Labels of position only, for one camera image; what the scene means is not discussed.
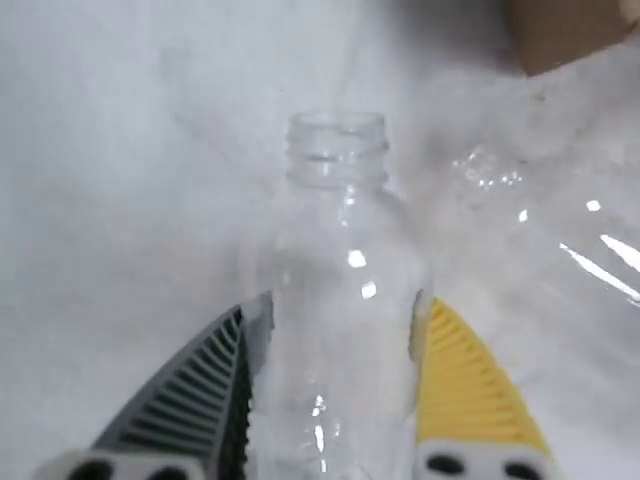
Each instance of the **white surface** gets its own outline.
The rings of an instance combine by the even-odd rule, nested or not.
[[[577,259],[640,290],[599,237],[640,243],[640,50],[526,80],[496,3],[0,2],[4,477],[86,446],[240,298],[239,236],[282,175],[286,117],[330,104],[387,115],[439,292],[565,476],[637,476],[638,310]],[[503,170],[525,171],[513,195],[469,186]]]

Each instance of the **plastic bottle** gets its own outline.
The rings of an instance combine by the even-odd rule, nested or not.
[[[428,315],[431,272],[384,187],[384,118],[298,114],[288,141],[287,188],[261,259],[275,327],[253,387],[257,477],[408,478],[412,318],[418,328]]]

